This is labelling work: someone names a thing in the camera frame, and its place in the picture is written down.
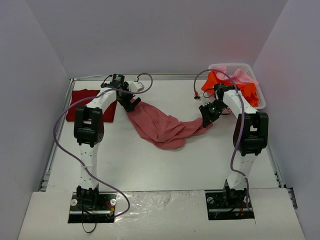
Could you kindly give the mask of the salmon pink t-shirt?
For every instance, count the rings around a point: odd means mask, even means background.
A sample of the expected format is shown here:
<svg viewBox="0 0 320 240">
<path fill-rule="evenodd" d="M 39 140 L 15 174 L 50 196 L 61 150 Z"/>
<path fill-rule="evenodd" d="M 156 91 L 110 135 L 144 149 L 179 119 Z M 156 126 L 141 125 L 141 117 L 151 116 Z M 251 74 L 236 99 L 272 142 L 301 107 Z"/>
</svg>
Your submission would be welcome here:
<svg viewBox="0 0 320 240">
<path fill-rule="evenodd" d="M 128 112 L 127 117 L 142 139 L 162 150 L 182 148 L 187 138 L 204 134 L 213 127 L 212 123 L 203 127 L 201 117 L 192 121 L 180 121 L 143 101 L 134 111 Z"/>
</svg>

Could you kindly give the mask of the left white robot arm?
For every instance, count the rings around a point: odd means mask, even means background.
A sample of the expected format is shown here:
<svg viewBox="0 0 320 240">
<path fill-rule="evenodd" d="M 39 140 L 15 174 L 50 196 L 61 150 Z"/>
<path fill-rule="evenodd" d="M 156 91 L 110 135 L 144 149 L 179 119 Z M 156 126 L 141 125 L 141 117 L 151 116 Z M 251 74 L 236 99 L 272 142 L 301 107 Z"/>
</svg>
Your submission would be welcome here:
<svg viewBox="0 0 320 240">
<path fill-rule="evenodd" d="M 140 98 L 133 100 L 134 93 L 142 92 L 144 88 L 138 80 L 128 83 L 124 75 L 113 74 L 109 83 L 102 82 L 97 97 L 75 109 L 73 135 L 79 145 L 82 167 L 76 196 L 91 210 L 101 203 L 99 182 L 93 176 L 97 174 L 98 148 L 105 133 L 103 115 L 116 101 L 127 112 L 132 112 L 141 101 Z"/>
</svg>

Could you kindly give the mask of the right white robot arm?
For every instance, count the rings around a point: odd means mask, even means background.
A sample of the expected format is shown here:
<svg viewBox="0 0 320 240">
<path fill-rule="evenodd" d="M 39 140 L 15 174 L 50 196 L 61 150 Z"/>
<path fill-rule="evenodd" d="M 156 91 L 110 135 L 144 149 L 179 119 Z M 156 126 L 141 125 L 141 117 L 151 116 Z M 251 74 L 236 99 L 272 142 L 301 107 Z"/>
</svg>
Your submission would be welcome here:
<svg viewBox="0 0 320 240">
<path fill-rule="evenodd" d="M 227 208 L 249 203 L 249 181 L 252 166 L 257 156 L 268 143 L 269 116 L 252 107 L 238 87 L 218 83 L 213 87 L 214 101 L 199 107 L 202 126 L 208 127 L 218 120 L 227 108 L 236 117 L 232 137 L 234 150 L 230 160 L 231 173 L 225 181 L 222 197 L 218 200 Z"/>
</svg>

